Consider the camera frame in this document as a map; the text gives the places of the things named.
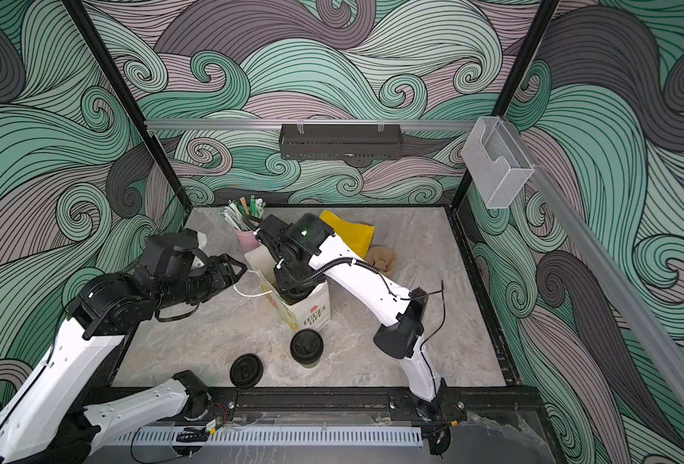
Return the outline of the white paper gift bag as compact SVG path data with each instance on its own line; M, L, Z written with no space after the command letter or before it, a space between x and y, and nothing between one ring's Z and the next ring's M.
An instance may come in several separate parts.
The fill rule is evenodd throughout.
M320 332L328 325L331 321L331 305L326 281L317 285L304 300L291 304L279 292L273 272L275 262L266 247L260 246L245 253L244 258L262 288L261 295L272 303L294 331L311 329Z

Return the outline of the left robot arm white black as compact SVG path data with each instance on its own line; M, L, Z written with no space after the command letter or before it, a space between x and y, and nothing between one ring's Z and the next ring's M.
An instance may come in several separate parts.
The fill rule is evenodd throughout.
M83 463L127 432L162 419L204 417L208 387L190 370L137 394L102 404L75 402L109 354L163 309L193 309L237 284L247 267L208 256L198 232L148 237L121 272L96 276L65 309L51 347L0 412L0 463Z

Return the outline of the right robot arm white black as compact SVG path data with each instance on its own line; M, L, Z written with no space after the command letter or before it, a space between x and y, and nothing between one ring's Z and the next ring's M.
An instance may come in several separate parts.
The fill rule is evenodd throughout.
M256 220L254 235L274 260L282 296L296 303L327 278L336 281L377 317L380 328L374 344L400 363L411 393L426 403L436 400L442 379L429 361L423 338L428 292L394 283L313 214L291 224L270 215Z

